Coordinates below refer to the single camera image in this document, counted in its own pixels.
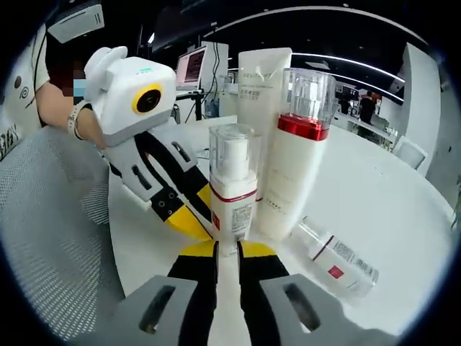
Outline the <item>person's left hand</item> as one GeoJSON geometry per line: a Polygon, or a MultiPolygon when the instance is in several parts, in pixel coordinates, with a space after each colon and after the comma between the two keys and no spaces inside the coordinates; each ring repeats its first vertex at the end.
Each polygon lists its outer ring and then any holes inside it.
{"type": "Polygon", "coordinates": [[[80,138],[92,142],[99,149],[106,149],[102,130],[89,105],[84,106],[76,119],[76,131],[80,138]]]}

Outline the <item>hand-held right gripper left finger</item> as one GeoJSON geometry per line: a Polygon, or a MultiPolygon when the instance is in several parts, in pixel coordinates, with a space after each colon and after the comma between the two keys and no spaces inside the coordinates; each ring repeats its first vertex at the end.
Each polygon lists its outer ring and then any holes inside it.
{"type": "Polygon", "coordinates": [[[95,332],[72,345],[207,345],[217,306],[218,242],[184,248],[167,275],[155,275],[95,332]]]}

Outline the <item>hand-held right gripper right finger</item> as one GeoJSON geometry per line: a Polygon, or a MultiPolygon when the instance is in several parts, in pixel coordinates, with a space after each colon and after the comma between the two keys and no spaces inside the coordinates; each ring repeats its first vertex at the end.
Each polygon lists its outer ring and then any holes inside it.
{"type": "Polygon", "coordinates": [[[291,275],[265,244],[239,241],[241,308],[253,345],[391,345],[391,335],[363,329],[301,274],[291,275]]]}

